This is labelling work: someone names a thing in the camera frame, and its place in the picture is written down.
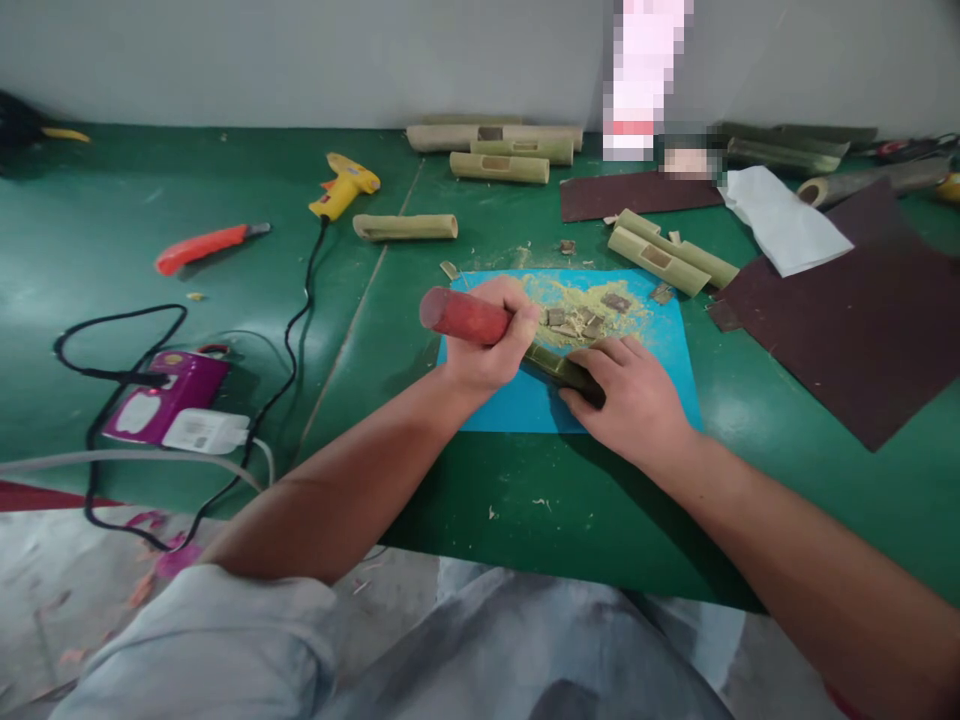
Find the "white wall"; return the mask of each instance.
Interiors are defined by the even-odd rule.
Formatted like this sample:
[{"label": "white wall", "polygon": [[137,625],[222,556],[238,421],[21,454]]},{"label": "white wall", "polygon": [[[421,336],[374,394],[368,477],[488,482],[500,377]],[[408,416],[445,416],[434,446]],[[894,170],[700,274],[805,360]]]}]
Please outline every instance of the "white wall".
[{"label": "white wall", "polygon": [[[669,118],[960,127],[956,0],[695,0]],[[613,0],[0,0],[0,87],[68,118],[598,127]]]}]

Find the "red wooden handle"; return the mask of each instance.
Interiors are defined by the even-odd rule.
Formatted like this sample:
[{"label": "red wooden handle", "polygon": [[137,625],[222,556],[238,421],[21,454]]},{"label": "red wooden handle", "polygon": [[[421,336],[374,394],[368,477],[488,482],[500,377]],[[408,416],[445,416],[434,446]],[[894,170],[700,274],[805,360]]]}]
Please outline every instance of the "red wooden handle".
[{"label": "red wooden handle", "polygon": [[478,345],[500,342],[512,319],[508,310],[450,288],[431,288],[420,301],[425,328]]},{"label": "red wooden handle", "polygon": [[189,262],[219,252],[231,245],[239,245],[246,237],[249,227],[249,225],[237,225],[171,245],[157,258],[157,271],[161,275],[173,275]]}]

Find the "sandpaper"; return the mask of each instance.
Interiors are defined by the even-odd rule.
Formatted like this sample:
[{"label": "sandpaper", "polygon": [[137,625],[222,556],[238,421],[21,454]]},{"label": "sandpaper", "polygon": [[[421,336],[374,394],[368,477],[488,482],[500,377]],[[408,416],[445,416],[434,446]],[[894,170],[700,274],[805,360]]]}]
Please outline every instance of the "sandpaper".
[{"label": "sandpaper", "polygon": [[716,299],[876,452],[960,375],[960,277],[904,220],[889,180],[827,217],[849,253],[787,278],[757,258]]},{"label": "sandpaper", "polygon": [[675,180],[661,172],[573,178],[560,184],[560,214],[564,222],[596,220],[619,214],[672,212],[723,205],[709,180]]}]

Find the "person's left hand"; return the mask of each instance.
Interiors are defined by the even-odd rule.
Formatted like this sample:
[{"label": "person's left hand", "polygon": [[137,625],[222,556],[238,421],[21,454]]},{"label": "person's left hand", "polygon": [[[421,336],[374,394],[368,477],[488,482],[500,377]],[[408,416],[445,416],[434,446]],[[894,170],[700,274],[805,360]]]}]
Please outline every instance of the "person's left hand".
[{"label": "person's left hand", "polygon": [[464,388],[492,395],[517,374],[523,353],[537,333],[540,307],[527,297],[520,281],[508,275],[489,280],[469,294],[514,313],[507,334],[493,347],[447,338],[450,376]]}]

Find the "charger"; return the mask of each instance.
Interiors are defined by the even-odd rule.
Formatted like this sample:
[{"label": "charger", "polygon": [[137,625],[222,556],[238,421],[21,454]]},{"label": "charger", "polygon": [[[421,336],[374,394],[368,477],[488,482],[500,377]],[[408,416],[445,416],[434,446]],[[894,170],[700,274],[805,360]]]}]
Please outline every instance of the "charger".
[{"label": "charger", "polygon": [[250,418],[245,415],[186,408],[163,436],[164,447],[205,455],[226,455],[247,441]]}]

